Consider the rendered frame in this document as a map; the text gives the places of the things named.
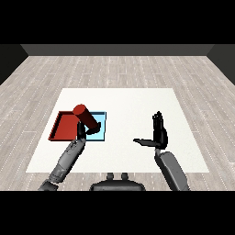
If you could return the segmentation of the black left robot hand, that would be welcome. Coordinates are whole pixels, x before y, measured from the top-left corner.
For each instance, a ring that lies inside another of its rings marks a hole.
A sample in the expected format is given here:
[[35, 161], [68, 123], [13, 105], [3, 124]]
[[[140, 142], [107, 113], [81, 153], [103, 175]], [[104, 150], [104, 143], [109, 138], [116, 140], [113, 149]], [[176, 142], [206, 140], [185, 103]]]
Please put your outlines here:
[[85, 139], [87, 135], [96, 134], [100, 131], [100, 129], [101, 129], [101, 123], [98, 123], [96, 128], [85, 130], [84, 123], [79, 121], [77, 123], [77, 139], [78, 140]]

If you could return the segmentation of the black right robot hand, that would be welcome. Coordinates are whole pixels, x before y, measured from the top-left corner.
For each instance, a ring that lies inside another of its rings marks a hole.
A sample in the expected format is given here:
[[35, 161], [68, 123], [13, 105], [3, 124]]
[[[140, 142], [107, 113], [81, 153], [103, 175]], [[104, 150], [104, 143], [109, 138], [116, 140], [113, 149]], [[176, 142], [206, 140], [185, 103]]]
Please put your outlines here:
[[165, 150], [168, 145], [167, 131], [163, 125], [162, 113], [158, 111], [152, 116], [153, 121], [153, 139], [134, 139], [141, 146], [154, 147], [159, 150]]

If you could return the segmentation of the small red can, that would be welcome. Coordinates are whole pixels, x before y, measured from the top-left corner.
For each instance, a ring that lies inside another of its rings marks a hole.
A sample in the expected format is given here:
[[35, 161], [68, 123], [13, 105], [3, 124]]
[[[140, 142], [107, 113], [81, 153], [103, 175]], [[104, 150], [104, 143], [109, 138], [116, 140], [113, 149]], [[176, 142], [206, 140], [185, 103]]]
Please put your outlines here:
[[98, 127], [98, 124], [90, 111], [86, 108], [85, 105], [77, 105], [73, 109], [73, 113], [83, 122], [89, 129], [94, 129]]

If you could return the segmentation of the shallow red open box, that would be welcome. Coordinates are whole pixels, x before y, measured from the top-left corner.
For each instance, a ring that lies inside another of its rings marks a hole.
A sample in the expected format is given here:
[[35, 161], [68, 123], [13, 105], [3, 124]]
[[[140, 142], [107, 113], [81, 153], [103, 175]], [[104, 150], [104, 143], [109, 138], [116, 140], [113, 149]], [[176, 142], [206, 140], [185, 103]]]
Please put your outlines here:
[[77, 135], [79, 118], [72, 111], [60, 111], [55, 119], [48, 140], [72, 141]]

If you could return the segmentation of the shallow light blue open box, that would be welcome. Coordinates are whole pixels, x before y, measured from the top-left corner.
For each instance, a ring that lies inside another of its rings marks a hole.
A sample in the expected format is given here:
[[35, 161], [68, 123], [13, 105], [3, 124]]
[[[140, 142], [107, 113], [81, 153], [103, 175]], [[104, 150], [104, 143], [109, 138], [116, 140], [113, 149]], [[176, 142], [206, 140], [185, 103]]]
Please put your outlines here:
[[104, 141], [106, 134], [106, 112], [105, 111], [92, 111], [91, 112], [93, 118], [97, 123], [101, 123], [100, 130], [92, 135], [87, 135], [87, 141]]

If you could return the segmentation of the dark grey robot body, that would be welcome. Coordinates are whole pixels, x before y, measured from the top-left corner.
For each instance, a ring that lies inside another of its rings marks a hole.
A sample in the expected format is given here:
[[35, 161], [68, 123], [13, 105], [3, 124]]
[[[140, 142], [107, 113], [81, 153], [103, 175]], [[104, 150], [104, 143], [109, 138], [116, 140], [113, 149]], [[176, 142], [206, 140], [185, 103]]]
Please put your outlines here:
[[108, 173], [106, 180], [92, 184], [90, 191], [145, 191], [145, 187], [143, 184], [130, 181], [127, 173], [122, 173], [120, 180], [115, 180], [114, 174]]

